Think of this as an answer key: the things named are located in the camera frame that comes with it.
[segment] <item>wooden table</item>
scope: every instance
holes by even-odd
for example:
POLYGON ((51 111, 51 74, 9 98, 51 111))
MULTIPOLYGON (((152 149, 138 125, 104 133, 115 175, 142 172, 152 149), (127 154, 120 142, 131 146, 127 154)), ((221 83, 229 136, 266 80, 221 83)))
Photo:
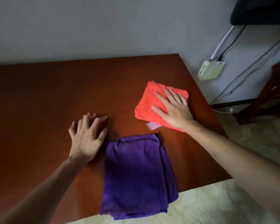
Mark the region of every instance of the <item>wooden table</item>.
MULTIPOLYGON (((135 118, 148 81, 187 90, 194 119, 225 135, 178 54, 0 66, 0 218, 67 157, 68 128, 87 112, 109 117, 109 140, 157 132, 185 191, 230 178, 196 141, 135 118)), ((103 152, 75 179, 53 223, 100 213, 103 152)))

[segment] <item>beige floor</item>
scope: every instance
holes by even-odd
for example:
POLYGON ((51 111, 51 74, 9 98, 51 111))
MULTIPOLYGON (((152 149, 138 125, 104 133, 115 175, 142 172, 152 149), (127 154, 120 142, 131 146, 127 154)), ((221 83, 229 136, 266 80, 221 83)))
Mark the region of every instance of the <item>beige floor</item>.
MULTIPOLYGON (((218 118, 230 139, 280 164, 280 120, 239 126, 230 114, 218 113, 218 118)), ((168 214, 119 221, 96 215, 71 224, 87 223, 274 224, 278 221, 231 179, 180 193, 178 200, 169 205, 168 214)))

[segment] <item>hand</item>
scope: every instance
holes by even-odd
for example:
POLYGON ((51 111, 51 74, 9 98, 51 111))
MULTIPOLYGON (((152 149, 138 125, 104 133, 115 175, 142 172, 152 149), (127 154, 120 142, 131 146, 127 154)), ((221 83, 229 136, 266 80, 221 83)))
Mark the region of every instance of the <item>hand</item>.
POLYGON ((96 114, 88 113, 79 120, 77 132, 75 122, 72 123, 68 130, 72 138, 70 158, 85 161, 87 164, 95 157, 107 135, 107 128, 104 128, 97 137, 99 128, 106 120, 107 117, 97 118, 96 114))
POLYGON ((163 87, 163 90, 169 101, 157 91, 155 95, 165 105, 167 113, 156 106, 152 106, 151 109, 171 126, 184 130, 187 123, 194 122, 187 100, 181 94, 177 95, 171 88, 168 91, 163 87))

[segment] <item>marble floor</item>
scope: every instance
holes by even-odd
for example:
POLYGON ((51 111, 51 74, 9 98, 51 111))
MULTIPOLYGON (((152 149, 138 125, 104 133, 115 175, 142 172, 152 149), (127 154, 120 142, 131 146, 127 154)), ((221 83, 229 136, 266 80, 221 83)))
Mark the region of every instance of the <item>marble floor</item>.
MULTIPOLYGON (((228 137, 280 164, 280 120, 239 126, 231 114, 216 113, 228 137)), ((114 221, 96 215, 71 224, 116 223, 255 223, 275 224, 276 218, 266 212, 233 180, 218 182, 179 194, 169 205, 168 214, 114 221)))

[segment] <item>orange-red garment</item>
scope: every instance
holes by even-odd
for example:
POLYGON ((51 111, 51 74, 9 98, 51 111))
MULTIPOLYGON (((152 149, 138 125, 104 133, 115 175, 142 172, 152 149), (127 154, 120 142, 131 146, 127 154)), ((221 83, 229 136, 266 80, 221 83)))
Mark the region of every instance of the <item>orange-red garment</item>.
MULTIPOLYGON (((155 122, 158 123, 164 127, 172 128, 178 131, 183 132, 180 129, 174 128, 168 123, 166 123, 165 120, 163 120, 158 114, 156 114, 152 109, 151 106, 156 106, 162 109, 165 113, 166 107, 165 105, 155 96, 154 91, 157 91, 159 94, 161 94, 164 97, 167 97, 165 92, 163 91, 164 85, 160 83, 156 83, 154 81, 148 82, 146 89, 144 91, 144 94, 138 103, 136 109, 135 109, 135 117, 137 119, 142 119, 149 122, 155 122)), ((189 94, 186 90, 181 89, 175 89, 171 86, 166 86, 167 89, 171 88, 175 93, 182 94, 184 98, 186 98, 188 102, 189 94)))

